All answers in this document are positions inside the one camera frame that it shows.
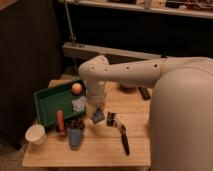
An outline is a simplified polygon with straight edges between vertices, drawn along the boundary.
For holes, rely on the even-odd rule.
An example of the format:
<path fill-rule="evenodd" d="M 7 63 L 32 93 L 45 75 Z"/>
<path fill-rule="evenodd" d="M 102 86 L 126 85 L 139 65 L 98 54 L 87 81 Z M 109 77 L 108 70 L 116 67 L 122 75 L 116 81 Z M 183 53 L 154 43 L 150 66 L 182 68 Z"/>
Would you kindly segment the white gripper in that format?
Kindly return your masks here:
<path fill-rule="evenodd" d="M 106 92 L 105 92 L 106 83 L 104 81 L 88 81 L 87 82 L 87 99 L 88 102 L 92 105 L 86 106 L 86 118 L 93 122 L 93 114 L 96 111 L 96 107 L 103 108 L 105 106 Z"/>

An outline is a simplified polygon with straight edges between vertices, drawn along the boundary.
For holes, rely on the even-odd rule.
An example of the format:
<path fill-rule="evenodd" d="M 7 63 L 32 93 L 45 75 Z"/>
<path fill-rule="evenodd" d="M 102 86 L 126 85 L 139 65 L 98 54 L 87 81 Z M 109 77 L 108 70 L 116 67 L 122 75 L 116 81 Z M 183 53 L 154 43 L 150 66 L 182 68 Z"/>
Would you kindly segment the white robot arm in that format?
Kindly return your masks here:
<path fill-rule="evenodd" d="M 111 64 L 97 56 L 79 67 L 92 98 L 102 81 L 147 87 L 151 171 L 213 171 L 213 59 L 169 57 Z"/>

